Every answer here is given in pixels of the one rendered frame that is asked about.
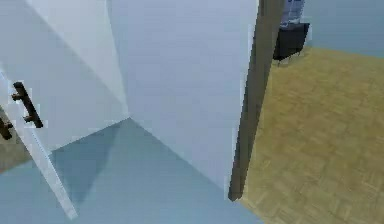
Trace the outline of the pale blue patterned object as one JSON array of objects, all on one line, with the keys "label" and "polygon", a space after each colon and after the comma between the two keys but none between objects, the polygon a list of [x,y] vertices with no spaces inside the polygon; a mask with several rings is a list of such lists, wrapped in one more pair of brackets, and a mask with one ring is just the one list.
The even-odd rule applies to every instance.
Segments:
[{"label": "pale blue patterned object", "polygon": [[305,0],[285,0],[281,27],[286,27],[290,23],[298,23],[302,16]]}]

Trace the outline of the black cabinet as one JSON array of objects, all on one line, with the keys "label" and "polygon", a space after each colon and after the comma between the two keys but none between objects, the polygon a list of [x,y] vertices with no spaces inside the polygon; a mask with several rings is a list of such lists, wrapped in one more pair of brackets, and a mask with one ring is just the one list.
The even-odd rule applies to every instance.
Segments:
[{"label": "black cabinet", "polygon": [[281,62],[296,53],[300,53],[303,50],[309,28],[309,23],[289,24],[286,27],[280,27],[273,59]]}]

